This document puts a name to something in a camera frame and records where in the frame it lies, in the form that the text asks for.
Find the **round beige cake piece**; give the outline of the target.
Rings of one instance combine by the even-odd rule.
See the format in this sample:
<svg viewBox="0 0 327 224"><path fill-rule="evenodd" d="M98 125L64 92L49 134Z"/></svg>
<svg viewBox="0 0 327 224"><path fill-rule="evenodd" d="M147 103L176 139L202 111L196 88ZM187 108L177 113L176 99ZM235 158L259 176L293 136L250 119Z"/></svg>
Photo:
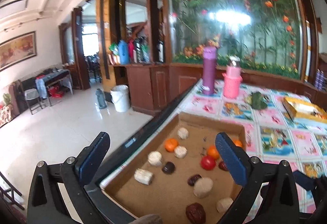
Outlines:
<svg viewBox="0 0 327 224"><path fill-rule="evenodd" d="M179 130L177 131L177 136L181 139L181 140L186 140L189 137L189 132L186 128L181 127L179 128Z"/></svg>

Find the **small tangerine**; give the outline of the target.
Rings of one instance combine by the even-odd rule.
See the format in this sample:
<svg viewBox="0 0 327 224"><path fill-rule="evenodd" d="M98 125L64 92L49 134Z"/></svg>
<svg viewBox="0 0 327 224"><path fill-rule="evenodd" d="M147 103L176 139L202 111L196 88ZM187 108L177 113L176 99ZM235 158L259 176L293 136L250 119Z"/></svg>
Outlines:
<svg viewBox="0 0 327 224"><path fill-rule="evenodd" d="M210 156L214 160L218 160L220 158L220 154L215 145L211 145L207 148L207 156Z"/></svg>

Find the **red jujube date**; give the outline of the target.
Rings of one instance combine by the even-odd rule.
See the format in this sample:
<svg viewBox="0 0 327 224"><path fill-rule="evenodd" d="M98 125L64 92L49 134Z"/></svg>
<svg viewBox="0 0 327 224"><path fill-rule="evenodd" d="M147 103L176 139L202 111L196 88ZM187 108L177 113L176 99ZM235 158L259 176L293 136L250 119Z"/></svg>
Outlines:
<svg viewBox="0 0 327 224"><path fill-rule="evenodd" d="M228 171L226 164L223 161L220 161L218 167L223 171Z"/></svg>

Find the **large orange tangerine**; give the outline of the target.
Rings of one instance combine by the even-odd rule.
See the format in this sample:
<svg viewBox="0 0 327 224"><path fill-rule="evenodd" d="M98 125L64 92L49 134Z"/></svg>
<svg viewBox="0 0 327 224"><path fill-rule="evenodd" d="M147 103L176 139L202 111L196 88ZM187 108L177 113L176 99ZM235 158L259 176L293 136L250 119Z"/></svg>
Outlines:
<svg viewBox="0 0 327 224"><path fill-rule="evenodd" d="M164 149L169 153L174 152L174 150L178 146L179 146L179 142L174 138L169 138L164 143Z"/></svg>

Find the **framed wall painting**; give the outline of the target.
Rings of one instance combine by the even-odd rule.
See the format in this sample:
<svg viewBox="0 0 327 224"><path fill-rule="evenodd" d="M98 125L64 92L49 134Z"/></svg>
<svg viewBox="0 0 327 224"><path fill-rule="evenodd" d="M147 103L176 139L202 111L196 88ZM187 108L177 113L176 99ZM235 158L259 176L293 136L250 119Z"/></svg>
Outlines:
<svg viewBox="0 0 327 224"><path fill-rule="evenodd" d="M1 43L1 71L37 56L36 31Z"/></svg>

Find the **dark red date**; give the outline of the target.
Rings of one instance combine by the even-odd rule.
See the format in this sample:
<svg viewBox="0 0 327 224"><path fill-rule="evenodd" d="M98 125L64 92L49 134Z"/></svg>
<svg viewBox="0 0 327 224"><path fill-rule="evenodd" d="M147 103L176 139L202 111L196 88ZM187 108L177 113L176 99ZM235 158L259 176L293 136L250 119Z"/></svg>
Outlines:
<svg viewBox="0 0 327 224"><path fill-rule="evenodd" d="M202 178L202 176L201 176L200 174L192 175L192 176L190 176L190 177L187 179L187 184L188 184L189 186L194 186L195 183L196 183L199 179L201 179L201 178Z"/></svg>

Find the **red cherry tomato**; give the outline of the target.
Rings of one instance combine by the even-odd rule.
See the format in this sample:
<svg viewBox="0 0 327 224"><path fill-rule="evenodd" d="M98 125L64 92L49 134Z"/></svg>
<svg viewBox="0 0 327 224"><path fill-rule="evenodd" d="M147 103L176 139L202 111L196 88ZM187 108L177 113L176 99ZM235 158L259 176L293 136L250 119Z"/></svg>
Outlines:
<svg viewBox="0 0 327 224"><path fill-rule="evenodd" d="M200 161L201 168L205 170L213 170L216 167L216 161L211 156L204 156Z"/></svg>

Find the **hexagonal beige cake piece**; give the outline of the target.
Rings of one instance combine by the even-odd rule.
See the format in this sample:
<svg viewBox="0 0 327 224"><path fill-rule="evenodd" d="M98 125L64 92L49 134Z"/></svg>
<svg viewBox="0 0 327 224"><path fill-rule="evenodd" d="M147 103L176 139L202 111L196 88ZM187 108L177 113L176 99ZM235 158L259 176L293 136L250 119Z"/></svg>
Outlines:
<svg viewBox="0 0 327 224"><path fill-rule="evenodd" d="M213 180L209 177L203 177L197 180L194 184L193 194L197 198L205 198L209 195L213 188Z"/></svg>

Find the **brown cardboard tray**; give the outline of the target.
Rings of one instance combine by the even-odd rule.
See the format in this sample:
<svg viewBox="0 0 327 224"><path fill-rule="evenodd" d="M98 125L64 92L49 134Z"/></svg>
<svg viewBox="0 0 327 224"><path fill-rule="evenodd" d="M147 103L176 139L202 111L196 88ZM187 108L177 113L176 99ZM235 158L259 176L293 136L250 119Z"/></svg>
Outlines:
<svg viewBox="0 0 327 224"><path fill-rule="evenodd" d="M177 139L177 131L184 127L189 132L186 140L179 144L187 149L183 159L175 157L164 149L169 138ZM180 113L176 115L133 159L122 168L105 187L104 193L128 216L141 217L158 214L164 223L188 223L186 207L194 202L201 204L206 213L207 223L217 223L222 217L216 210L218 200L236 198L240 186L236 185L230 173L215 167L211 171L201 168L201 158L207 148L214 145L216 135L225 132L231 139L245 143L245 130L242 125L222 122L210 118ZM162 166L151 166L147 156L159 151L163 156ZM162 167L173 162L176 170L171 175L164 174ZM134 179L136 169L148 170L154 177L150 185L143 185ZM197 198L187 179L195 174L213 180L213 189L205 198Z"/></svg>

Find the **notched beige cake piece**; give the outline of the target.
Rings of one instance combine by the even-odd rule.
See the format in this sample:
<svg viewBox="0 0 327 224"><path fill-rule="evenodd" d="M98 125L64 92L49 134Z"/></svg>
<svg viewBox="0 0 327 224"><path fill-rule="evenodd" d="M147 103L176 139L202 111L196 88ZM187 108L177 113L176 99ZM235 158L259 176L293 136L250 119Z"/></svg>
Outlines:
<svg viewBox="0 0 327 224"><path fill-rule="evenodd" d="M187 149L183 146L178 145L174 149L174 155L178 159L183 159L187 155Z"/></svg>

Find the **dark purple plum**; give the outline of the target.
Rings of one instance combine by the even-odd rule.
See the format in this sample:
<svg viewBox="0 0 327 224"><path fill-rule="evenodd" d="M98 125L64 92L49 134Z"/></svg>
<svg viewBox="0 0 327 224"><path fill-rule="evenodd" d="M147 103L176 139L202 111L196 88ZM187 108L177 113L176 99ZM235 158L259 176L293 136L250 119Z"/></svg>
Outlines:
<svg viewBox="0 0 327 224"><path fill-rule="evenodd" d="M176 170L176 166L173 162L168 161L163 167L162 167L162 172L164 174L171 175L174 173Z"/></svg>

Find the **blue thermos jug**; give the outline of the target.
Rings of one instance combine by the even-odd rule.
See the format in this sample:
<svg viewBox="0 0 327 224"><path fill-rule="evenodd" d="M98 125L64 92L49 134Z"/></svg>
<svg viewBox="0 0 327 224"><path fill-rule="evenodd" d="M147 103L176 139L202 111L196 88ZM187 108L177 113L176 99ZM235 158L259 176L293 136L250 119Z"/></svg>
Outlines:
<svg viewBox="0 0 327 224"><path fill-rule="evenodd" d="M122 65L129 64L130 61L129 61L129 53L128 53L128 44L123 40L120 40L118 44L118 53L120 57L120 64Z"/></svg>

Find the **brown wrinkled date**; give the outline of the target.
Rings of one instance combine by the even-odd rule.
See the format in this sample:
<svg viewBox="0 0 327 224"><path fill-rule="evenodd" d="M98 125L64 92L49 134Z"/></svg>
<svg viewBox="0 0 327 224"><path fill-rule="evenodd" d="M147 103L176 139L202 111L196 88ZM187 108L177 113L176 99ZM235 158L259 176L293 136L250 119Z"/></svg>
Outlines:
<svg viewBox="0 0 327 224"><path fill-rule="evenodd" d="M206 223L206 213L203 206L197 202L186 207L186 217L192 224Z"/></svg>

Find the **floral tablecloth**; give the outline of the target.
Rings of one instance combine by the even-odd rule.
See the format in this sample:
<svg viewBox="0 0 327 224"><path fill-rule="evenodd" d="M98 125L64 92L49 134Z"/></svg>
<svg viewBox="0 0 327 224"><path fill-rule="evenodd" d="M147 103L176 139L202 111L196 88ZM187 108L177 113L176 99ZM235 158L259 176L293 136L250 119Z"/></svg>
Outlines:
<svg viewBox="0 0 327 224"><path fill-rule="evenodd" d="M242 125L245 130L243 149L249 156L257 156L272 164L287 160L292 170L300 170L312 178L326 174L326 130L313 124L293 122L282 107L285 92L261 90L268 107L265 110L254 110L245 102L245 98L256 92L256 87L241 86L236 99L224 98L222 87L223 83L216 81L215 95L207 97L202 94L201 84L196 84L171 111L156 117L162 124L140 148L136 147L135 137L128 140L125 148L131 150L132 154L100 182L101 193L106 196L104 187L180 113Z"/></svg>

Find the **green leafy vegetable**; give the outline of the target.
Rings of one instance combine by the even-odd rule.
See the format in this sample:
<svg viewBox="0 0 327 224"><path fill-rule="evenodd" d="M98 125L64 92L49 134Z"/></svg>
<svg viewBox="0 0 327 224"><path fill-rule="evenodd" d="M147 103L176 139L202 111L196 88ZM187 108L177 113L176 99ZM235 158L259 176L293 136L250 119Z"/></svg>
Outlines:
<svg viewBox="0 0 327 224"><path fill-rule="evenodd" d="M254 92L245 98L245 102L251 106L254 110L263 110L268 107L264 101L264 95L260 92Z"/></svg>

